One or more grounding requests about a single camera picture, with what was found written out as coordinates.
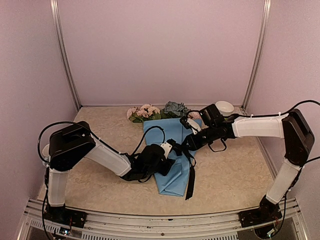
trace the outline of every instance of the marble pattern surface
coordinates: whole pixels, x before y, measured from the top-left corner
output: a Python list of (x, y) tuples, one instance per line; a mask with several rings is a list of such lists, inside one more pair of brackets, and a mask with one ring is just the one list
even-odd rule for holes
[[(101, 139), (121, 152), (131, 153), (143, 135), (143, 125), (127, 120), (128, 107), (83, 107), (75, 121), (86, 121)], [(67, 180), (67, 206), (133, 215), (191, 215), (257, 206), (273, 182), (254, 137), (228, 139), (227, 150), (205, 146), (195, 158), (193, 197), (158, 193), (154, 177), (146, 183), (127, 182), (89, 159), (82, 159)], [(223, 148), (220, 141), (213, 149)], [(39, 199), (44, 197), (44, 189)]]

